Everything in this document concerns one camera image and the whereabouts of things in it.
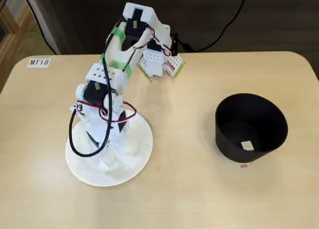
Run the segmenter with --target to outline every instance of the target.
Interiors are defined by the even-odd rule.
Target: dark background
[[[62,54],[100,54],[130,1],[154,8],[159,20],[194,48],[212,42],[241,0],[36,0]],[[207,51],[293,51],[319,77],[319,0],[246,0],[236,21]]]

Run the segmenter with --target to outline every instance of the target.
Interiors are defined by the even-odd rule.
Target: beige table
[[[183,54],[177,79],[137,69],[125,92],[150,123],[145,169],[112,188],[78,181],[64,157],[69,106],[98,55],[52,56],[14,68],[0,95],[0,228],[318,229],[319,83],[291,52]],[[249,163],[214,141],[218,103],[255,93],[285,114],[284,145]]]

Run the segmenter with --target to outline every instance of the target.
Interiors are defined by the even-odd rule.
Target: floor
[[[12,62],[12,68],[23,58],[34,55],[53,55],[53,52],[45,44],[35,21],[30,24],[29,30],[16,51]]]

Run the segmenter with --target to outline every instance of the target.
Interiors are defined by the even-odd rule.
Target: number label
[[[27,68],[48,68],[51,58],[31,58]]]

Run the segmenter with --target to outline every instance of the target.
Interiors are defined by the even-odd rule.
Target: sticker
[[[51,58],[31,58],[27,68],[48,68]]]
[[[243,146],[243,149],[247,150],[247,151],[253,151],[254,150],[254,146],[250,141],[244,141],[241,142],[241,146]]]

